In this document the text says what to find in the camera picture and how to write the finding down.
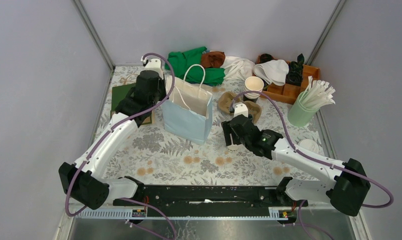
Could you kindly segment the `light blue paper bag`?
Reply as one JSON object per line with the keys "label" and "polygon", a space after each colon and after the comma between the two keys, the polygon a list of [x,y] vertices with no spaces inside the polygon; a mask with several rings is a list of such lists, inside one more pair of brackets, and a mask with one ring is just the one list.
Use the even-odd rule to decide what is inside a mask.
{"label": "light blue paper bag", "polygon": [[[186,81],[193,67],[202,73],[198,86]],[[193,64],[183,79],[175,78],[174,87],[171,87],[172,76],[168,76],[165,89],[170,96],[161,105],[165,130],[198,145],[206,142],[213,120],[213,95],[202,88],[205,75],[200,64]]]}

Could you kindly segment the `white paper coffee cup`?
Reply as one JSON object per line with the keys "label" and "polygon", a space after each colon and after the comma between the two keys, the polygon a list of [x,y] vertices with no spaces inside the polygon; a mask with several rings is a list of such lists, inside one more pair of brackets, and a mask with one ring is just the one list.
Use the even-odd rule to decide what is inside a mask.
{"label": "white paper coffee cup", "polygon": [[239,145],[233,143],[233,139],[230,138],[230,144],[227,146],[229,151],[235,152],[239,150]]}

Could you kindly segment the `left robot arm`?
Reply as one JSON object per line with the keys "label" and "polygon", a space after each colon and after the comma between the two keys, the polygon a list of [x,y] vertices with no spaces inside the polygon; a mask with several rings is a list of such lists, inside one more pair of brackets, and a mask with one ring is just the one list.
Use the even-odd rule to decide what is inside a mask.
{"label": "left robot arm", "polygon": [[98,209],[105,202],[121,198],[133,206],[142,203],[144,193],[138,188],[141,183],[137,180],[131,177],[102,177],[108,162],[123,142],[139,129],[166,98],[162,59],[145,57],[142,62],[144,70],[115,108],[101,135],[74,163],[64,162],[59,167],[66,207],[70,199],[92,210]]}

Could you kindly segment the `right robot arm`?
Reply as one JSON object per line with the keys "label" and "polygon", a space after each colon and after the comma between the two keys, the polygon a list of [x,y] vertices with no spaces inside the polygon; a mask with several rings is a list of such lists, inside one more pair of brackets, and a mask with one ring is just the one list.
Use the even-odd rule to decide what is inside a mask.
{"label": "right robot arm", "polygon": [[251,119],[239,114],[221,123],[226,146],[243,145],[258,157],[287,163],[315,180],[284,177],[276,187],[275,198],[282,206],[303,200],[331,204],[348,216],[358,215],[371,184],[363,179],[362,164],[328,158],[298,145],[291,146],[282,134],[270,129],[260,130]]}

